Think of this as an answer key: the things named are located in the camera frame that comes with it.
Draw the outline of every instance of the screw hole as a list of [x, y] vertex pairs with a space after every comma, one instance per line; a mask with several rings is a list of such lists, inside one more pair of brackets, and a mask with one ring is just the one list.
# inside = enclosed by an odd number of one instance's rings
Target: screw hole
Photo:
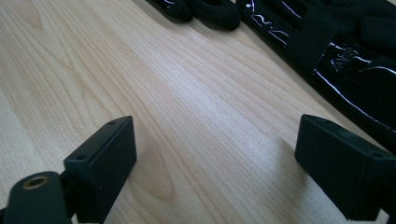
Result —
[[37, 189], [41, 186], [47, 184], [49, 182], [49, 178], [45, 175], [33, 177], [23, 183], [24, 189]]

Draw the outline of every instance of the black fabric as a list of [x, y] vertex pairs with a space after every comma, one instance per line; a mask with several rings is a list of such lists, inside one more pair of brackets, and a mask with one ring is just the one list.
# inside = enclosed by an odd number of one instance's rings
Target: black fabric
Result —
[[396, 6], [386, 0], [236, 5], [318, 93], [396, 154]]
[[396, 58], [396, 21], [367, 17], [360, 21], [361, 42]]
[[240, 23], [239, 10], [230, 0], [156, 0], [156, 3], [168, 16], [182, 21], [195, 16], [227, 30]]
[[156, 0], [156, 3], [163, 9], [163, 12], [172, 18], [181, 21], [189, 21], [192, 14], [189, 6], [183, 0]]
[[188, 0], [187, 4], [197, 17], [224, 29], [235, 29], [241, 20], [238, 8], [230, 0]]

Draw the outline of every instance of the glossy black material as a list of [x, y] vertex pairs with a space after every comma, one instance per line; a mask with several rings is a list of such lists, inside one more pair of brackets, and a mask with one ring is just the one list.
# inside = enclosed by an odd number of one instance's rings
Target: glossy black material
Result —
[[155, 0], [168, 16], [181, 20], [189, 21], [192, 13], [189, 6], [183, 0]]
[[236, 1], [245, 20], [249, 22], [265, 38], [278, 48], [286, 47], [290, 39], [290, 30], [285, 29], [275, 20], [266, 6], [257, 0]]
[[340, 111], [396, 152], [396, 60], [338, 35], [307, 78]]
[[339, 111], [396, 153], [396, 55], [359, 42], [365, 17], [396, 21], [386, 1], [237, 0], [242, 19]]
[[155, 0], [170, 17], [187, 21], [192, 15], [218, 27], [233, 30], [238, 27], [240, 14], [230, 0]]

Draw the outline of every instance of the light wood surface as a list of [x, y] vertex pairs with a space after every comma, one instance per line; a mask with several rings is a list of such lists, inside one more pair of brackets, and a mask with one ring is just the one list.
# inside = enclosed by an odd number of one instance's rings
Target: light wood surface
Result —
[[173, 22], [145, 0], [0, 0], [0, 104], [0, 207], [134, 117], [138, 159], [108, 224], [346, 223], [294, 159], [300, 116], [373, 142], [244, 23]]

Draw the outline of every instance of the wood grain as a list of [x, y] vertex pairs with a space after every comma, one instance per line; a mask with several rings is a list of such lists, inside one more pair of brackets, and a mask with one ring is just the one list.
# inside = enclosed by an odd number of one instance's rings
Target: wood grain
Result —
[[0, 1], [0, 103], [1, 207], [134, 117], [138, 161], [106, 223], [346, 223], [293, 157], [300, 116], [374, 142], [245, 24], [173, 22], [145, 0]]

